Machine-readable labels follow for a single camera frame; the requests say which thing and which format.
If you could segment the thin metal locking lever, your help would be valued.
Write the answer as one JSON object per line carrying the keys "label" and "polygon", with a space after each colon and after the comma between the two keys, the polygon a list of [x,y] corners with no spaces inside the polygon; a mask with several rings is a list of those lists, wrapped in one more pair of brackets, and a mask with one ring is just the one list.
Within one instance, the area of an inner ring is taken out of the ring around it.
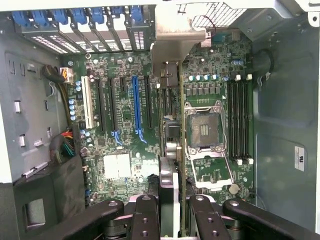
{"label": "thin metal locking lever", "polygon": [[225,164],[226,164],[226,168],[228,170],[229,173],[229,178],[231,181],[231,184],[234,183],[234,177],[232,174],[232,170],[230,168],[230,164],[229,164],[229,159],[227,157],[227,147],[228,147],[228,138],[227,138],[227,125],[226,125],[226,115],[225,115],[225,109],[223,106],[223,103],[220,102],[220,118],[221,118],[221,124],[222,124],[222,132],[223,132],[223,145],[224,145],[224,149],[222,151],[222,155],[224,157],[225,160]]}

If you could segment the silver chipset heatsink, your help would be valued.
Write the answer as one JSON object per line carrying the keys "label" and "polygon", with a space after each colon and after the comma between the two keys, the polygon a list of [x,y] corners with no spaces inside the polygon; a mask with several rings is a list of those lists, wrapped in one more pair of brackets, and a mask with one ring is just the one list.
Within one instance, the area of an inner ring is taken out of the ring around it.
{"label": "silver chipset heatsink", "polygon": [[107,180],[117,180],[131,177],[130,155],[113,154],[103,157],[104,176]]}

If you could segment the black plastic shroud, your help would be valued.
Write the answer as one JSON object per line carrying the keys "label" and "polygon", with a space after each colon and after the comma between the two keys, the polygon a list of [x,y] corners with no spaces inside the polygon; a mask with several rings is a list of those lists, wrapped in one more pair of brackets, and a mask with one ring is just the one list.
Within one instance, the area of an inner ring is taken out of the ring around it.
{"label": "black plastic shroud", "polygon": [[84,210],[81,158],[50,164],[29,178],[0,183],[0,240],[31,240]]}

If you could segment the CPU socket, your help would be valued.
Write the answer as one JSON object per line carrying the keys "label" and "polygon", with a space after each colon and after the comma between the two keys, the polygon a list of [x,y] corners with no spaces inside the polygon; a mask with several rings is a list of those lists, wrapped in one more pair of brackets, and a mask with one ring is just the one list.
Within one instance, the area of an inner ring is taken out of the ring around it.
{"label": "CPU socket", "polygon": [[184,119],[186,151],[189,155],[226,150],[226,114],[221,100],[207,106],[192,106],[190,102],[185,102]]}

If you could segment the RAM slot with black latches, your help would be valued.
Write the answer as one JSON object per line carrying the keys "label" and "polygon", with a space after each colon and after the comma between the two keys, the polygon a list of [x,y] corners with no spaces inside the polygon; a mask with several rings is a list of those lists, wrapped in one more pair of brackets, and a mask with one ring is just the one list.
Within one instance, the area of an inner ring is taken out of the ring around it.
{"label": "RAM slot with black latches", "polygon": [[173,114],[173,96],[172,96],[172,89],[168,88],[167,89],[167,100],[168,100],[168,115]]}
{"label": "RAM slot with black latches", "polygon": [[246,120],[245,120],[245,113],[246,113],[246,105],[245,105],[245,87],[244,82],[241,82],[241,120],[242,120],[242,153],[241,157],[244,160],[246,158]]}
{"label": "RAM slot with black latches", "polygon": [[228,97],[228,134],[229,134],[229,155],[230,158],[234,157],[234,126],[233,126],[233,93],[232,83],[227,82],[227,97]]}

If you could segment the RAM slot with white latches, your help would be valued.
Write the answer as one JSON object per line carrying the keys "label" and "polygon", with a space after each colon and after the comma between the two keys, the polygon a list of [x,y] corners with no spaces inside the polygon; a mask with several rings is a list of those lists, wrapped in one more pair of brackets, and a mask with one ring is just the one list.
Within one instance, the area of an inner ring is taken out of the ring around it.
{"label": "RAM slot with white latches", "polygon": [[242,165],[242,159],[241,159],[241,145],[240,145],[240,117],[239,117],[239,85],[238,82],[234,84],[234,90],[235,90],[235,114],[236,114],[236,141],[237,141],[237,151],[236,151],[236,163],[238,166]]}
{"label": "RAM slot with white latches", "polygon": [[253,80],[246,80],[246,107],[247,107],[247,147],[246,147],[246,161],[249,166],[254,164],[253,158]]}
{"label": "RAM slot with white latches", "polygon": [[163,115],[166,116],[167,115],[167,89],[163,88],[161,93],[162,96],[162,111],[163,111]]}

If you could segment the white sticker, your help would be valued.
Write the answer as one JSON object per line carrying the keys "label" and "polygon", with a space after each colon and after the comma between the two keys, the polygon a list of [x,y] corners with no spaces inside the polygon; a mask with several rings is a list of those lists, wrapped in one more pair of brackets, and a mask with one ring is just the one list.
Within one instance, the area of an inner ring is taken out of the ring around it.
{"label": "white sticker", "polygon": [[294,147],[294,167],[299,171],[305,171],[305,149],[303,147]]}

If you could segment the green motherboard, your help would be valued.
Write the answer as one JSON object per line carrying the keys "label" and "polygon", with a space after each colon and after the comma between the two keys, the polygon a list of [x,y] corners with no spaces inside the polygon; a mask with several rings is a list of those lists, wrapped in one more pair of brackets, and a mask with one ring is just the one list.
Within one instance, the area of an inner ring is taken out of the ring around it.
{"label": "green motherboard", "polygon": [[[134,195],[146,194],[148,177],[159,177],[160,158],[168,157],[171,149],[165,149],[161,137],[167,144],[178,144],[182,157],[172,157],[178,171],[179,193],[187,196],[204,194],[221,204],[231,198],[250,200],[254,197],[254,165],[242,159],[242,103],[241,82],[245,91],[245,156],[247,150],[247,87],[251,80],[251,42],[242,37],[239,40],[215,39],[209,46],[195,45],[182,63],[177,65],[178,86],[162,88],[160,80],[153,75],[152,58],[149,52],[124,52],[110,54],[86,54],[68,59],[75,82],[67,89],[68,109],[75,132],[66,134],[64,149],[75,152],[71,145],[79,140],[78,153],[84,169],[85,204],[95,205],[108,198],[128,202]],[[86,128],[81,76],[88,76],[91,85],[94,127]],[[135,131],[135,113],[132,76],[138,76],[139,101],[143,143]],[[152,129],[148,129],[144,76],[149,76]],[[125,92],[120,92],[120,77],[125,78]],[[123,146],[116,143],[111,135],[108,78],[115,86],[117,124]],[[97,98],[96,80],[101,79],[106,113],[106,131],[102,132]],[[228,124],[228,82],[232,84],[233,143],[234,155],[229,152]],[[240,157],[237,165],[237,117],[235,104],[235,83],[239,93]],[[163,115],[162,89],[167,94],[167,115]],[[172,115],[168,115],[168,89],[172,89]],[[192,106],[211,106],[221,100],[226,116],[227,157],[234,178],[240,187],[236,195],[230,194],[231,179],[222,152],[187,153],[185,111],[186,102]],[[129,154],[131,177],[106,179],[103,157]]]}

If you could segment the white expansion slot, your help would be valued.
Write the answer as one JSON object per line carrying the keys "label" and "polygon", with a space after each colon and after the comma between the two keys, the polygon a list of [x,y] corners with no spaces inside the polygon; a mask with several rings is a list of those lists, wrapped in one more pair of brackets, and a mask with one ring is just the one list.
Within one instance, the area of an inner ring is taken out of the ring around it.
{"label": "white expansion slot", "polygon": [[82,97],[84,106],[85,126],[87,129],[94,127],[93,100],[91,93],[91,81],[88,76],[81,76]]}

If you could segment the black open PC case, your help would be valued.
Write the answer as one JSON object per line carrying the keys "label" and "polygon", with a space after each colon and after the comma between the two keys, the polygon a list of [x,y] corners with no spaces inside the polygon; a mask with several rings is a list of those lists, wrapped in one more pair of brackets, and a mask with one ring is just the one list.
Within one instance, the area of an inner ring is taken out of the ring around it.
{"label": "black open PC case", "polygon": [[[243,201],[320,235],[320,0],[0,0],[0,13],[9,13],[18,34],[57,56],[59,66],[45,64],[40,73],[60,93],[66,116],[66,127],[50,140],[49,162],[20,178],[81,158],[78,139],[71,141],[73,153],[64,148],[66,134],[75,132],[68,97],[73,84],[65,83],[60,68],[87,54],[151,55],[155,8],[163,2],[175,3],[194,29],[205,30],[205,39],[195,45],[207,47],[222,38],[250,41],[254,197]],[[142,6],[141,26],[132,25],[130,6],[136,5]],[[117,6],[124,12],[112,18],[110,7]],[[103,24],[93,22],[94,7],[103,7]],[[74,8],[84,8],[87,24],[74,20]],[[66,11],[68,24],[55,21],[54,9]],[[46,10],[48,26],[34,21],[34,10]],[[12,11],[26,11],[30,26],[15,23]],[[305,150],[304,171],[295,169],[295,146]],[[194,194],[220,206],[226,201]],[[192,195],[179,193],[177,240],[198,240],[189,233]]]}

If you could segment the white power connector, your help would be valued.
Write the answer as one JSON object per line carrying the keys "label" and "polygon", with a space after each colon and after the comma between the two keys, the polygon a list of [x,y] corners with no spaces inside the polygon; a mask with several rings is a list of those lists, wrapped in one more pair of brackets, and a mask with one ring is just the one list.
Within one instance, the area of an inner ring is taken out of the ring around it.
{"label": "white power connector", "polygon": [[64,82],[66,84],[73,84],[74,83],[74,73],[73,69],[69,67],[61,67],[60,74],[64,78]]}

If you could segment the blue card retention clip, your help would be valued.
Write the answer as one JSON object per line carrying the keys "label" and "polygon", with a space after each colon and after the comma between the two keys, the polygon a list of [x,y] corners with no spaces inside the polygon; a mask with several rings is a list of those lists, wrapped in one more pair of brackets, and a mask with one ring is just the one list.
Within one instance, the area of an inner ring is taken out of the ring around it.
{"label": "blue card retention clip", "polygon": [[144,23],[143,8],[141,5],[131,5],[130,16],[133,26],[141,26]]}
{"label": "blue card retention clip", "polygon": [[53,9],[52,14],[54,16],[55,21],[61,23],[62,25],[68,24],[68,15],[64,9]]}
{"label": "blue card retention clip", "polygon": [[103,24],[105,22],[105,15],[103,7],[91,7],[91,18],[92,21],[97,24]]}
{"label": "blue card retention clip", "polygon": [[27,11],[12,11],[12,17],[15,23],[23,27],[30,27],[31,22]]}
{"label": "blue card retention clip", "polygon": [[32,10],[33,20],[40,26],[46,27],[50,25],[46,10]]}
{"label": "blue card retention clip", "polygon": [[81,25],[87,24],[88,20],[87,20],[87,15],[84,8],[72,8],[71,13],[73,15],[74,20],[77,23]]}
{"label": "blue card retention clip", "polygon": [[110,7],[111,16],[114,19],[119,19],[124,14],[124,8],[122,6]]}

